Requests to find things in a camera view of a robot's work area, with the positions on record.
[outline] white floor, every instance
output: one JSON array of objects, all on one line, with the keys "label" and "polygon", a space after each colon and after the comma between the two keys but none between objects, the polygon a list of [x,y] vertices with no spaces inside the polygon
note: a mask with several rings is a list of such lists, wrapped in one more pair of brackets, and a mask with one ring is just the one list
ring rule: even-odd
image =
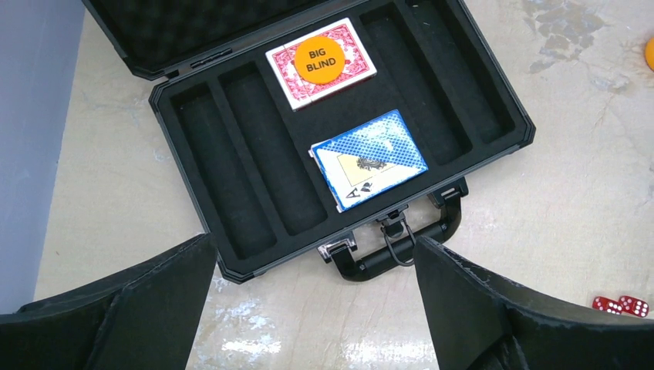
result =
[{"label": "white floor", "polygon": [[[566,301],[654,302],[654,2],[469,0],[538,131],[467,177],[448,247]],[[37,299],[202,231],[147,103],[86,16]],[[414,229],[438,217],[411,205]],[[376,227],[357,230],[378,248]],[[457,298],[450,299],[457,309]],[[309,252],[235,285],[216,271],[188,368],[438,368],[413,268],[344,281]]]}]

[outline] blue playing card deck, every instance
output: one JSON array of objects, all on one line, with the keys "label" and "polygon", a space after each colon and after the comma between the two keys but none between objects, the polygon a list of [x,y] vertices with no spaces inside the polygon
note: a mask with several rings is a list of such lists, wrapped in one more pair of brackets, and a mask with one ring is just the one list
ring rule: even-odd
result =
[{"label": "blue playing card deck", "polygon": [[309,150],[346,211],[427,171],[409,129],[393,110]]}]

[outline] orange disc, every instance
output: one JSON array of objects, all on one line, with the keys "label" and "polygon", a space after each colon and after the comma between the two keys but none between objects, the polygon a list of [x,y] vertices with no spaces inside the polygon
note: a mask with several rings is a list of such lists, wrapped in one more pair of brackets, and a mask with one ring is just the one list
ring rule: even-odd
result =
[{"label": "orange disc", "polygon": [[295,69],[307,82],[324,85],[337,79],[346,66],[346,54],[334,40],[315,36],[295,51]]},{"label": "orange disc", "polygon": [[645,45],[645,61],[649,68],[654,71],[654,37],[652,37],[647,45]]}]

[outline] red die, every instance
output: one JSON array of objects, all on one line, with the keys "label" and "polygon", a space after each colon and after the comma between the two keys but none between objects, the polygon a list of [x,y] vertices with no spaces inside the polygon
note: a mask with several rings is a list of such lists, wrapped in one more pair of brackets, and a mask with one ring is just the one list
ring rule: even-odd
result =
[{"label": "red die", "polygon": [[608,299],[607,297],[597,297],[593,300],[593,306],[595,310],[607,311],[609,314],[620,315],[624,308],[617,301]]},{"label": "red die", "polygon": [[623,295],[618,298],[624,312],[630,313],[639,318],[644,318],[649,313],[649,304],[642,299]]}]

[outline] black case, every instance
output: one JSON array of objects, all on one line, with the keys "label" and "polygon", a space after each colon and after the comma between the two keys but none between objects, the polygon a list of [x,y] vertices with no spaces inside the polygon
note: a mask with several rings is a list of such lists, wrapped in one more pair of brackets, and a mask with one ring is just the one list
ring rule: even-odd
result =
[{"label": "black case", "polygon": [[[230,281],[313,248],[352,281],[407,264],[415,238],[402,211],[411,200],[430,195],[442,210],[416,235],[445,241],[460,222],[463,176],[534,139],[461,0],[84,3],[134,75],[168,78],[150,104]],[[343,18],[377,75],[293,112],[265,52]],[[429,170],[339,213],[309,147],[393,109]],[[372,220],[389,247],[354,261],[352,230]]]}]

